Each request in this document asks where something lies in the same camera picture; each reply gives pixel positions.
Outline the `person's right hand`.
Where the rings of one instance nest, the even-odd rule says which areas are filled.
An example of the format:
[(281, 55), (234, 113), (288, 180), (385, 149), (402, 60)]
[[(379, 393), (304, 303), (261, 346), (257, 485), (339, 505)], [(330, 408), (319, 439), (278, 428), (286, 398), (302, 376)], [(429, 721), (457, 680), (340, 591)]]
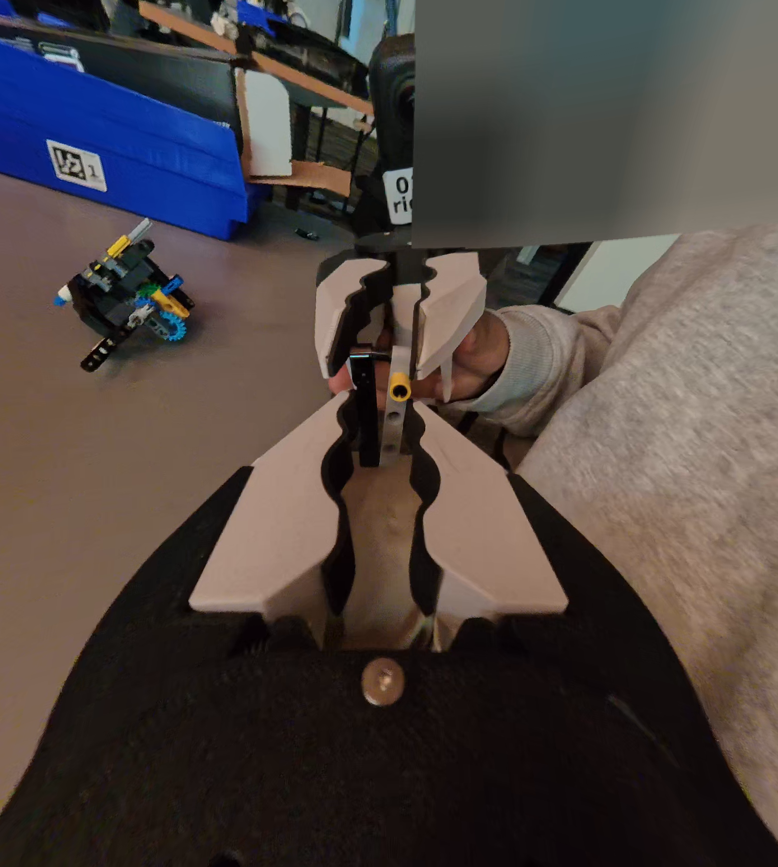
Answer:
[(501, 374), (509, 352), (506, 326), (486, 310), (455, 349), (447, 372), (438, 367), (425, 379), (414, 381), (413, 396), (444, 404), (475, 399)]

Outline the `black lego model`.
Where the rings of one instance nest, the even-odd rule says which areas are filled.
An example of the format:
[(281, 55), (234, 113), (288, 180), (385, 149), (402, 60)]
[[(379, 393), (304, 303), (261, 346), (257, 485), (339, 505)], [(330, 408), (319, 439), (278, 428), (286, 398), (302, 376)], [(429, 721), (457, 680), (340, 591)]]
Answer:
[(142, 219), (54, 297), (55, 307), (70, 307), (100, 337), (80, 362), (87, 373), (100, 369), (138, 331), (166, 342), (187, 334), (195, 302), (184, 291), (182, 277), (167, 275), (152, 259), (152, 226), (150, 219)]

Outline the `person's grey sweater torso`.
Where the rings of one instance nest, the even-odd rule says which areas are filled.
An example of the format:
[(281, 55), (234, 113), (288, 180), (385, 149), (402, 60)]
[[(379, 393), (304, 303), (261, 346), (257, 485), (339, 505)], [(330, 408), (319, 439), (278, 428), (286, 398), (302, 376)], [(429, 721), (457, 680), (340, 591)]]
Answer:
[(660, 623), (778, 838), (778, 225), (678, 239), (622, 309), (501, 312), (519, 470)]

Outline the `grey lego beam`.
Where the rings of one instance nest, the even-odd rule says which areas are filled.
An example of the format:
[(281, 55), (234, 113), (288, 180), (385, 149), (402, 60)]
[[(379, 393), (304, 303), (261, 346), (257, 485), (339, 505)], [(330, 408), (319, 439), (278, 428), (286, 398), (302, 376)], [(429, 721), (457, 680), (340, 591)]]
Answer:
[[(403, 343), (396, 344), (391, 352), (388, 380), (390, 374), (393, 374), (396, 371), (401, 371), (409, 376), (412, 384), (410, 375), (411, 367), (412, 352), (410, 346)], [(401, 453), (405, 412), (409, 402), (396, 403), (388, 398), (388, 380), (385, 392), (384, 418), (380, 442), (380, 468), (389, 467), (394, 464)]]

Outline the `white cardboard box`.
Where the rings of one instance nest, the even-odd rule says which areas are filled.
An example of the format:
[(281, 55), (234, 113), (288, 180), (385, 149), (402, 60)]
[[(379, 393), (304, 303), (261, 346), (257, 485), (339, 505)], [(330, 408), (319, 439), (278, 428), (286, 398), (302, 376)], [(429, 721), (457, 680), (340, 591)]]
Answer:
[[(248, 182), (349, 195), (350, 171), (293, 156), (294, 125), (284, 82), (243, 66), (234, 70), (234, 87), (243, 135), (241, 162)], [(308, 120), (311, 107), (304, 105), (304, 109)]]

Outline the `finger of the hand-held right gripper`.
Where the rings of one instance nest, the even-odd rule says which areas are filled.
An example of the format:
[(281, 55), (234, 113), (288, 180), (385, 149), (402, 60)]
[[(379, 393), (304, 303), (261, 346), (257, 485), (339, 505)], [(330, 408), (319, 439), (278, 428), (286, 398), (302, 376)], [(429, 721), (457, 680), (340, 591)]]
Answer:
[(383, 257), (336, 254), (318, 267), (314, 344), (321, 374), (345, 366), (372, 312), (391, 299), (391, 266)]
[(415, 379), (450, 362), (484, 311), (487, 281), (473, 251), (427, 256), (415, 306)]

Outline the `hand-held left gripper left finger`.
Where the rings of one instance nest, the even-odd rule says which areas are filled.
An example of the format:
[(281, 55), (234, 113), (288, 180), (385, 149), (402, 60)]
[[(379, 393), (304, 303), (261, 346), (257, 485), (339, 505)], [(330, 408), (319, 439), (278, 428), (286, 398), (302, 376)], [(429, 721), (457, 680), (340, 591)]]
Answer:
[(188, 600), (201, 613), (298, 617), (318, 647), (343, 611), (354, 559), (340, 492), (352, 474), (341, 392), (250, 467)]

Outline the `person's tan pants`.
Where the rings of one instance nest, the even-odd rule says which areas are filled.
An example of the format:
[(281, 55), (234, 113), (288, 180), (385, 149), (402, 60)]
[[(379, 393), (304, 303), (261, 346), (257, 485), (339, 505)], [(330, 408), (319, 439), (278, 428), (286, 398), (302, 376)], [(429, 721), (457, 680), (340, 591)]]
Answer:
[(355, 467), (342, 497), (347, 507), (355, 574), (343, 612), (342, 647), (401, 650), (427, 646), (432, 621), (410, 589), (410, 556), (421, 503), (410, 484), (412, 458), (386, 467)]

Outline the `background wooden desk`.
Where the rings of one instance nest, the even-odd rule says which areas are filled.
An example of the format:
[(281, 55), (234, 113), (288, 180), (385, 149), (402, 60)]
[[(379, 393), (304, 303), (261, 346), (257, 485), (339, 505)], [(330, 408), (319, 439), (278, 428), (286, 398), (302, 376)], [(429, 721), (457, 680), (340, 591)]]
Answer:
[(292, 94), (297, 103), (310, 107), (343, 107), (362, 116), (374, 117), (374, 108), (370, 101), (336, 88), (326, 81), (321, 81), (260, 52), (252, 49), (244, 49), (240, 52), (233, 40), (218, 35), (209, 25), (190, 20), (182, 13), (152, 2), (140, 1), (138, 11), (146, 20), (237, 59), (248, 69), (273, 75), (293, 88)]

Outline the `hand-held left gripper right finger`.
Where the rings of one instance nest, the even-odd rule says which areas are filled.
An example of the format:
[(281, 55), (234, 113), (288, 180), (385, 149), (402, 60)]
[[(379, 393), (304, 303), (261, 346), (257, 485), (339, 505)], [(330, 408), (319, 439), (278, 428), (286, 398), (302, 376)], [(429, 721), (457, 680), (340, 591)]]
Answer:
[(471, 620), (561, 615), (568, 597), (510, 475), (430, 407), (405, 416), (419, 499), (410, 555), (412, 599), (433, 647)]

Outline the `black lego beam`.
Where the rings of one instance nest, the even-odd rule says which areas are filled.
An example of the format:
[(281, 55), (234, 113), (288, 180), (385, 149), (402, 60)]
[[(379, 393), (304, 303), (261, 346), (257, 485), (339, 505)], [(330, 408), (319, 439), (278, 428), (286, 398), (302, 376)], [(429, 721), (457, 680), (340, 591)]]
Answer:
[(348, 359), (358, 419), (358, 451), (361, 467), (380, 465), (380, 411), (377, 403), (375, 365), (382, 355), (371, 343), (352, 348)]

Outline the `person's right forearm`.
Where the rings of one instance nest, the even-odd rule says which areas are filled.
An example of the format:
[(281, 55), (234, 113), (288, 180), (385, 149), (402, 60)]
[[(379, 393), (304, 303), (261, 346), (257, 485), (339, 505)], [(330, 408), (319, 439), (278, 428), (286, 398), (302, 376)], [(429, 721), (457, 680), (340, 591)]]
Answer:
[(540, 305), (489, 311), (508, 331), (507, 362), (480, 396), (452, 404), (530, 439), (600, 373), (623, 311), (612, 305), (573, 315)]

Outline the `blue plastic bin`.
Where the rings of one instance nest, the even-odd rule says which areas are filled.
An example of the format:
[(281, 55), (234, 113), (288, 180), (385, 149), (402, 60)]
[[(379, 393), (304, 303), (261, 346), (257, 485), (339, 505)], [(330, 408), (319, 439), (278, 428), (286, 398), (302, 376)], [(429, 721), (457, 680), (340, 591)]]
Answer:
[(0, 173), (221, 240), (262, 197), (231, 129), (4, 42)]

